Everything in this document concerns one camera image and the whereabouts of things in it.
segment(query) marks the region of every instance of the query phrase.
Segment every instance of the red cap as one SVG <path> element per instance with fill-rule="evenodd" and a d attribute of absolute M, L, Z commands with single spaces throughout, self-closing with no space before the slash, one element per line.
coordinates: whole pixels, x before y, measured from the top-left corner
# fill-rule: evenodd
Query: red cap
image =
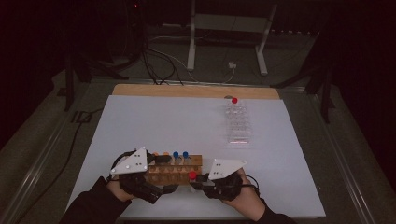
<path fill-rule="evenodd" d="M 194 171 L 190 171 L 189 172 L 189 179 L 190 180 L 194 180 L 197 177 L 197 173 L 195 173 Z"/>

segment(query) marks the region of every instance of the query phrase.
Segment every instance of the white cable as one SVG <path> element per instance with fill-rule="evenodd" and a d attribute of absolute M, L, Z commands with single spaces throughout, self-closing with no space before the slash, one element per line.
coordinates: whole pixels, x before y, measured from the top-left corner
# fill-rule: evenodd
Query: white cable
<path fill-rule="evenodd" d="M 220 84 L 226 84 L 227 82 L 231 81 L 231 79 L 233 79 L 234 74 L 235 74 L 235 68 L 233 68 L 233 74 L 231 75 L 231 77 L 227 81 L 221 82 Z"/>
<path fill-rule="evenodd" d="M 183 65 L 183 67 L 186 68 L 186 71 L 187 71 L 187 73 L 189 74 L 190 78 L 191 78 L 192 80 L 196 81 L 197 83 L 200 83 L 200 81 L 196 80 L 196 79 L 192 76 L 192 74 L 190 73 L 190 71 L 187 69 L 187 66 L 186 66 L 183 62 L 181 62 L 179 59 L 175 58 L 175 57 L 172 56 L 172 55 L 169 55 L 169 54 L 163 53 L 163 52 L 161 52 L 161 51 L 159 51 L 159 50 L 156 50 L 156 49 L 151 49 L 151 50 L 152 50 L 152 51 L 155 51 L 155 52 L 157 52 L 157 53 L 161 53 L 161 54 L 163 54 L 163 55 L 166 55 L 166 56 L 168 56 L 169 58 L 172 58 L 172 59 L 174 59 L 175 61 L 177 61 L 178 63 L 180 63 L 181 65 Z"/>

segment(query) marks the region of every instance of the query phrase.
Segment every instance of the blue cap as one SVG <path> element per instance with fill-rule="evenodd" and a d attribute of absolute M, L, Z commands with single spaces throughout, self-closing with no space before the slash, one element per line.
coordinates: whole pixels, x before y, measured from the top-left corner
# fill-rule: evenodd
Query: blue cap
<path fill-rule="evenodd" d="M 174 157 L 175 157 L 175 159 L 178 158 L 178 152 L 177 151 L 174 152 Z"/>

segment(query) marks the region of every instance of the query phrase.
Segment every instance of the metal stand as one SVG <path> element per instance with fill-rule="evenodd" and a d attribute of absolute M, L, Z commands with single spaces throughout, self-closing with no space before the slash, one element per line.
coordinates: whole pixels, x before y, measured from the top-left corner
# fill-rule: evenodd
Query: metal stand
<path fill-rule="evenodd" d="M 272 20 L 276 12 L 276 5 L 272 5 L 268 18 L 249 18 L 249 17 L 231 17 L 231 16 L 215 16 L 195 13 L 195 0 L 191 0 L 191 37 L 189 58 L 187 60 L 187 70 L 193 71 L 195 64 L 195 29 L 210 30 L 227 30 L 224 26 L 216 25 L 215 22 L 231 22 L 233 31 L 262 33 L 262 42 L 256 46 L 257 62 L 260 67 L 262 76 L 268 75 L 267 66 L 265 65 L 262 51 L 270 33 Z"/>

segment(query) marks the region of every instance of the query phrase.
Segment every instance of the table leg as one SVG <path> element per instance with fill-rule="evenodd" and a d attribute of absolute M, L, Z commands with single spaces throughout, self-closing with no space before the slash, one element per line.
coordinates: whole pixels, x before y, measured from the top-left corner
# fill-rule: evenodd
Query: table leg
<path fill-rule="evenodd" d="M 195 63 L 195 0 L 191 0 L 191 36 L 189 59 L 187 60 L 187 70 L 192 72 Z"/>
<path fill-rule="evenodd" d="M 260 74 L 262 76 L 268 75 L 268 70 L 267 70 L 267 66 L 265 65 L 265 60 L 262 51 L 264 50 L 265 42 L 267 41 L 268 35 L 270 33 L 271 24 L 275 15 L 275 11 L 276 11 L 276 5 L 272 5 L 270 15 L 268 17 L 267 23 L 265 24 L 265 29 L 262 32 L 262 42 L 260 43 L 260 45 L 256 46 L 257 62 L 259 64 Z"/>

